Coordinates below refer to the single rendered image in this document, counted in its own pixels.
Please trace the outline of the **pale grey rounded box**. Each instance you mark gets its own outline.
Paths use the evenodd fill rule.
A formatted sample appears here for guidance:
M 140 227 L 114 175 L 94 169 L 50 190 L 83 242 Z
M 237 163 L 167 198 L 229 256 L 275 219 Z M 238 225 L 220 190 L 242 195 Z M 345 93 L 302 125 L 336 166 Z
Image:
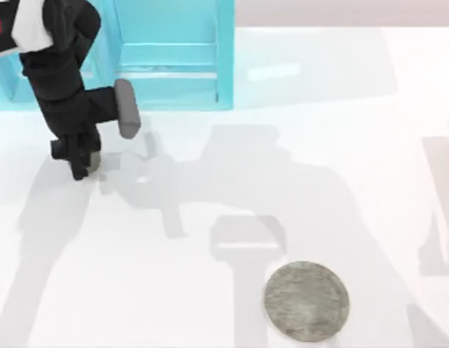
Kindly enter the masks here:
M 118 129 L 124 139 L 133 139 L 141 128 L 139 108 L 129 80 L 118 78 L 114 85 L 118 105 Z

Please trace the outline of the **light blue rack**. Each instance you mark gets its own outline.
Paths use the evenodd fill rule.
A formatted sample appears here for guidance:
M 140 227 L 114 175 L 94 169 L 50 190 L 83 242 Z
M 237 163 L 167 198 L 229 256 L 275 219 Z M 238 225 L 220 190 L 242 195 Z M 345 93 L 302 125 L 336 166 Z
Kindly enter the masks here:
M 87 88 L 129 80 L 142 110 L 234 105 L 235 0 L 89 0 L 102 26 L 81 73 Z

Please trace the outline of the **grey round coaster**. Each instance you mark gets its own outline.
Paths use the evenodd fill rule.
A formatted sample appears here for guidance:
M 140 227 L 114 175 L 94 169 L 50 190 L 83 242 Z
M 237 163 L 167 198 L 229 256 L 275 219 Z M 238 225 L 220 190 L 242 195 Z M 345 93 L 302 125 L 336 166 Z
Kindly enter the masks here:
M 263 306 L 272 325 L 302 343 L 326 341 L 345 326 L 350 295 L 328 267 L 309 261 L 289 262 L 267 280 Z

